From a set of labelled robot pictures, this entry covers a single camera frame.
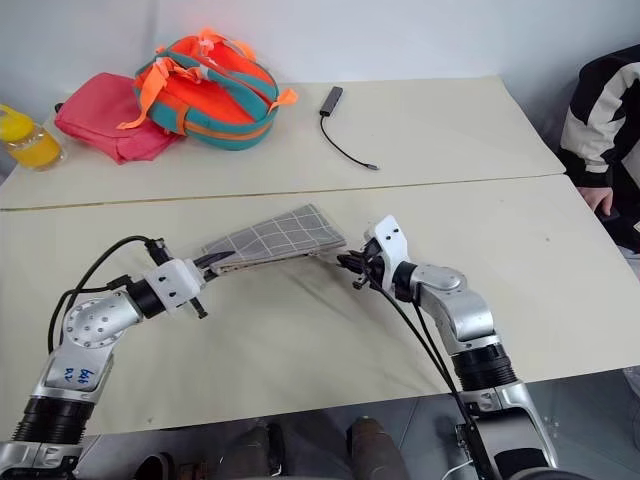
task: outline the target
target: teal and orange backpack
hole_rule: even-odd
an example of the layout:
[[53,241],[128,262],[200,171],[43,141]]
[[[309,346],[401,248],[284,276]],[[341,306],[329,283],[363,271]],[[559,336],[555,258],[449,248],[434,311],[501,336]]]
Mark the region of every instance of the teal and orange backpack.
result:
[[140,116],[118,128],[137,127],[148,116],[166,130],[226,150],[257,144],[279,107],[298,98],[291,89],[278,90],[246,44],[211,29],[159,48],[136,72],[134,90]]

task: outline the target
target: plastic bottle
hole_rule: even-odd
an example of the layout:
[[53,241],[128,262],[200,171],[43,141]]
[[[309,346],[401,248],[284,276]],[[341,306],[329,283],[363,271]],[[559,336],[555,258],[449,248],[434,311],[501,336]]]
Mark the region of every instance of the plastic bottle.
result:
[[51,168],[64,156],[49,132],[6,105],[0,105],[0,140],[20,165],[33,170]]

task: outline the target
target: pink bag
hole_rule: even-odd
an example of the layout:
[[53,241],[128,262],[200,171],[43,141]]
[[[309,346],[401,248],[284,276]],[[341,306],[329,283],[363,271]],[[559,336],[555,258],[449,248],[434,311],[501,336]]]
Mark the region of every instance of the pink bag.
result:
[[130,130],[116,128],[139,112],[133,79],[100,73],[62,105],[55,124],[67,135],[102,150],[118,164],[153,160],[180,136],[165,133],[149,119]]

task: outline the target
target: table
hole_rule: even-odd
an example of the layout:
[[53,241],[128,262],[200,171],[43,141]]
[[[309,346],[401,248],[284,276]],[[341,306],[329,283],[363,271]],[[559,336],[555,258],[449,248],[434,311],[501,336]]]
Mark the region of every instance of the table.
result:
[[[2,435],[44,364],[58,295],[113,241],[164,236],[176,256],[191,256],[307,202],[356,248],[369,222],[394,214],[414,261],[463,271],[486,298],[525,381],[640,363],[640,285],[564,176],[1,212]],[[93,283],[147,268],[132,246]],[[271,265],[215,280],[201,298],[206,319],[185,308],[130,329],[89,433],[445,391],[384,299],[351,280],[330,261]]]
[[68,145],[69,158],[41,174],[16,168],[0,208],[300,193],[497,178],[564,171],[498,77],[342,83],[326,129],[373,172],[322,137],[318,110],[331,84],[293,85],[258,146],[227,152],[187,140],[154,162],[116,165],[101,152]]

